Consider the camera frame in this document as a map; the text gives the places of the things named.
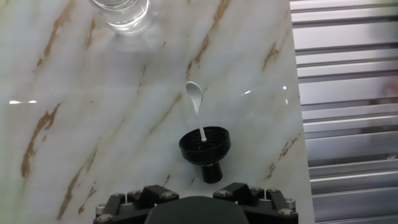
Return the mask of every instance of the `black mount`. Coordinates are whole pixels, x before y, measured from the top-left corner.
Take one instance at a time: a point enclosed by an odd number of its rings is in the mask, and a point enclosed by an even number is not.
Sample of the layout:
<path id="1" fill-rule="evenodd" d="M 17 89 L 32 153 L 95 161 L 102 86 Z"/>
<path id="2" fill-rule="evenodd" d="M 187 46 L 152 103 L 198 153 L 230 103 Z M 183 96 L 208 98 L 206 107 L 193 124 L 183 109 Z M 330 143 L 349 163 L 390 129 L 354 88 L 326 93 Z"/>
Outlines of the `black mount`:
<path id="1" fill-rule="evenodd" d="M 293 200 L 280 190 L 249 188 L 233 183 L 217 190 L 213 198 L 186 197 L 159 185 L 126 195 L 114 194 L 96 207 L 94 224 L 296 224 Z"/>
<path id="2" fill-rule="evenodd" d="M 202 142 L 199 129 L 193 130 L 180 140 L 182 157 L 201 166 L 203 181 L 214 184 L 223 178 L 220 161 L 231 148 L 229 132 L 221 127 L 205 127 L 207 141 Z"/>

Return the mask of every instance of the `white spoon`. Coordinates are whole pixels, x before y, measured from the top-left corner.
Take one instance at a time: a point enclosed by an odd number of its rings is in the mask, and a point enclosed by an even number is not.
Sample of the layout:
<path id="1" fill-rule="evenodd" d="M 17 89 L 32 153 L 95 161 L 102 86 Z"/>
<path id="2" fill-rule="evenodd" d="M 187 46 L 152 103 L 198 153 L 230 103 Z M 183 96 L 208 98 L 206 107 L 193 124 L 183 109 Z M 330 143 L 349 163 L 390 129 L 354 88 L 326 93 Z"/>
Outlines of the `white spoon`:
<path id="1" fill-rule="evenodd" d="M 197 114 L 198 123 L 199 123 L 199 132 L 200 132 L 201 141 L 205 142 L 205 141 L 207 141 L 206 136 L 205 136 L 205 130 L 203 129 L 203 126 L 201 125 L 200 118 L 199 118 L 199 108 L 201 105 L 201 101 L 203 100 L 203 92 L 202 92 L 200 86 L 198 86 L 198 84 L 196 84 L 194 82 L 189 81 L 189 82 L 187 82 L 187 84 L 185 86 L 187 88 L 188 96 L 192 100 L 193 107 L 195 107 L 195 112 Z"/>

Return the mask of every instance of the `aluminum slats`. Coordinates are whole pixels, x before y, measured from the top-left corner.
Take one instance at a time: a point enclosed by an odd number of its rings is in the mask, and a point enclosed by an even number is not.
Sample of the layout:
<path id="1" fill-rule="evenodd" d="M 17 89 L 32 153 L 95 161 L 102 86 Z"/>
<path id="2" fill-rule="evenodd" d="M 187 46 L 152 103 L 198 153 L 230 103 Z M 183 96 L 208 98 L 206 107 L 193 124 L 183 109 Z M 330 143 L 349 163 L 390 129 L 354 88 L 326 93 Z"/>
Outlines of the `aluminum slats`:
<path id="1" fill-rule="evenodd" d="M 293 35 L 296 50 L 316 50 L 396 43 L 397 28 L 398 22 L 380 22 L 298 28 Z"/>
<path id="2" fill-rule="evenodd" d="M 294 24 L 304 22 L 334 22 L 353 19 L 380 19 L 398 14 L 398 7 L 380 7 L 375 9 L 349 9 L 345 11 L 302 12 L 292 15 Z"/>
<path id="3" fill-rule="evenodd" d="M 398 170 L 398 159 L 354 162 L 350 164 L 337 164 L 330 166 L 319 166 L 310 168 L 310 177 L 324 177 L 331 175 L 345 175 L 361 172 L 372 172 L 380 170 Z"/>
<path id="4" fill-rule="evenodd" d="M 309 161 L 398 154 L 398 131 L 307 139 Z"/>
<path id="5" fill-rule="evenodd" d="M 329 82 L 301 83 L 302 105 L 398 97 L 396 77 L 359 78 Z"/>
<path id="6" fill-rule="evenodd" d="M 398 215 L 383 215 L 366 218 L 350 218 L 330 222 L 318 222 L 317 224 L 394 224 L 398 223 Z"/>
<path id="7" fill-rule="evenodd" d="M 325 11 L 336 9 L 351 9 L 361 7 L 381 7 L 398 4 L 397 0 L 308 0 L 292 1 L 290 9 L 292 13 L 300 11 Z"/>
<path id="8" fill-rule="evenodd" d="M 398 223 L 398 0 L 290 5 L 316 221 Z"/>
<path id="9" fill-rule="evenodd" d="M 393 215 L 398 211 L 397 198 L 398 187 L 314 195 L 315 221 Z"/>

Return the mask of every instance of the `marble surface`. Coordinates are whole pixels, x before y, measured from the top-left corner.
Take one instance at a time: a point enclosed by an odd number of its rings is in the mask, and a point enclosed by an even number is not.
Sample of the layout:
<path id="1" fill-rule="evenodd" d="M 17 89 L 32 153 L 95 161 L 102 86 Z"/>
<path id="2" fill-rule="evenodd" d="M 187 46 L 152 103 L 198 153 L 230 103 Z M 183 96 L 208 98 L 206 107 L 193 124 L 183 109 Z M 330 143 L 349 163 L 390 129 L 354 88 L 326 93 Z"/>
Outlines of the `marble surface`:
<path id="1" fill-rule="evenodd" d="M 153 0 L 151 27 L 113 34 L 84 0 L 0 0 L 0 223 L 91 223 L 115 192 L 281 189 L 313 223 L 288 0 Z M 230 131 L 205 184 L 179 139 Z"/>

